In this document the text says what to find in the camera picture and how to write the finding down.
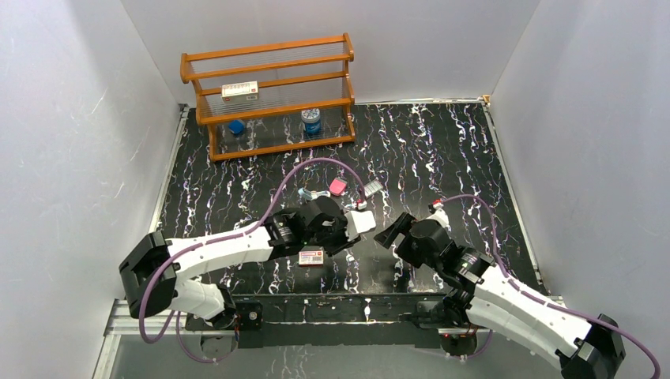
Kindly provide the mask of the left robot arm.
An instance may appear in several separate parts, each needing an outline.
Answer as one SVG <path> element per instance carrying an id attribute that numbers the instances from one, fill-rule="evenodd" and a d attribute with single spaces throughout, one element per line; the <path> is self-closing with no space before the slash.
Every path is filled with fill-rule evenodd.
<path id="1" fill-rule="evenodd" d="M 165 238 L 161 231 L 148 233 L 119 266 L 130 316 L 138 319 L 174 310 L 227 328 L 236 316 L 231 296 L 198 276 L 310 248 L 333 256 L 375 227 L 372 212 L 347 210 L 329 197 L 318 197 L 274 212 L 260 223 L 216 235 Z"/>

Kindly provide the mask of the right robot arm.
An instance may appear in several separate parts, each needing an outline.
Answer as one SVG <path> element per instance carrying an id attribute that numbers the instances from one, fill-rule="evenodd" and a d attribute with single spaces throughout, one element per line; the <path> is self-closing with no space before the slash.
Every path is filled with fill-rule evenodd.
<path id="1" fill-rule="evenodd" d="M 495 259 L 457 244 L 444 211 L 423 220 L 404 212 L 375 241 L 415 268 L 432 268 L 443 280 L 441 302 L 422 302 L 412 315 L 421 328 L 477 325 L 498 332 L 550 362 L 564 378 L 613 378 L 625 359 L 615 321 L 601 314 L 586 321 L 565 306 L 504 275 Z"/>

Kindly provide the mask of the light blue stapler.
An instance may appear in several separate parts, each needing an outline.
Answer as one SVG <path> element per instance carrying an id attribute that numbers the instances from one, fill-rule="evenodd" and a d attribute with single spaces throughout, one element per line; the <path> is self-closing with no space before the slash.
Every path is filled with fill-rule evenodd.
<path id="1" fill-rule="evenodd" d="M 298 189 L 298 194 L 305 201 L 313 201 L 319 197 L 331 197 L 331 192 L 328 190 L 312 191 L 304 187 Z"/>

